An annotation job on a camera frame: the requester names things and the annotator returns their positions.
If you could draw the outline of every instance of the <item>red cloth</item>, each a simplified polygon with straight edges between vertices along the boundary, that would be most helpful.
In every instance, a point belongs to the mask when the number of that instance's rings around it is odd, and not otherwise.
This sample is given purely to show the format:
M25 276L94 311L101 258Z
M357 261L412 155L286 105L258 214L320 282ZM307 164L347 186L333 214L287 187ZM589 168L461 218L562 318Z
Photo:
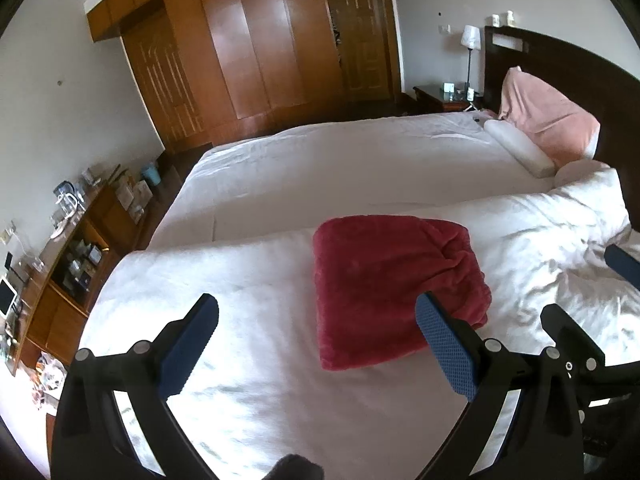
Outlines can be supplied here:
M487 321L491 291L461 225L413 216L336 218L316 231L314 254L325 370L425 348L415 322L415 300L424 292L474 328Z

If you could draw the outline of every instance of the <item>headboard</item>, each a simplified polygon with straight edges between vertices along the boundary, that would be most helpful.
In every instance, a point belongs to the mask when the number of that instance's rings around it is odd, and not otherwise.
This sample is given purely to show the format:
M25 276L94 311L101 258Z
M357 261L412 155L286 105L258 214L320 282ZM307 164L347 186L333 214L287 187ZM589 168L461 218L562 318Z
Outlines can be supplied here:
M618 170L631 223L640 230L640 81L610 61L565 41L513 27L485 27L484 104L500 109L508 69L520 66L592 113L601 124L596 160ZM501 36L522 42L522 50Z

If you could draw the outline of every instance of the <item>white bed sheet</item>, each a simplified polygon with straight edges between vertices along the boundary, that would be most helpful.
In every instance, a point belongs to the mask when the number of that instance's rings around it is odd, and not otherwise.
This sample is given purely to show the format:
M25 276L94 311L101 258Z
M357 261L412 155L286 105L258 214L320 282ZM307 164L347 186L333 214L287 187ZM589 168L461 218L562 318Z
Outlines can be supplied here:
M468 227L493 295L483 338L540 352L551 343L540 311L557 302L601 345L608 364L640 358L640 294L602 259L611 241L630 243L614 170L549 194L413 214ZM357 370L321 369L312 233L131 254L100 294L81 346L98 355L126 351L153 339L208 292L219 301L220 324L169 406L220 478L262 478L277 459L297 452L324 466L328 480L411 480L465 399L450 389L429 350ZM640 236L635 241L640 254ZM478 467L493 460L515 400ZM130 408L123 418L143 463L152 466Z
M210 150L186 179L149 248L553 187L552 178L531 176L476 116L315 124Z

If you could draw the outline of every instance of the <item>textured blue pad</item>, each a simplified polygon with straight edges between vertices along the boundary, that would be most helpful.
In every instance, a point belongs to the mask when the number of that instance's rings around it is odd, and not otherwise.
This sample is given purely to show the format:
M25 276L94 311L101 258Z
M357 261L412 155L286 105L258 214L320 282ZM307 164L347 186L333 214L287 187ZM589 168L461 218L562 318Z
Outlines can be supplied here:
M160 368L158 394L168 399L179 394L202 351L218 326L218 302L212 296L203 295L189 312L190 322L182 329L172 348L164 357Z
M640 262L616 245L604 251L604 261L611 269L640 290Z
M474 400L478 391L474 362L426 294L415 302L415 320L453 390L469 402Z

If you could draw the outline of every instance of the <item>lamp stand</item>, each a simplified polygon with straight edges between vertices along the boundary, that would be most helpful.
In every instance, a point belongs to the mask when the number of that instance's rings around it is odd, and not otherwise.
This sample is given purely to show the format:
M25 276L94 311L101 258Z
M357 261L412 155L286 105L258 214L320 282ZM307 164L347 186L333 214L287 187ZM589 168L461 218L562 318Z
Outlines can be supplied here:
M469 92L469 81L471 79L471 52L473 51L472 48L469 49L469 67L466 70L466 84L465 84L465 98L466 98L466 94L467 92Z

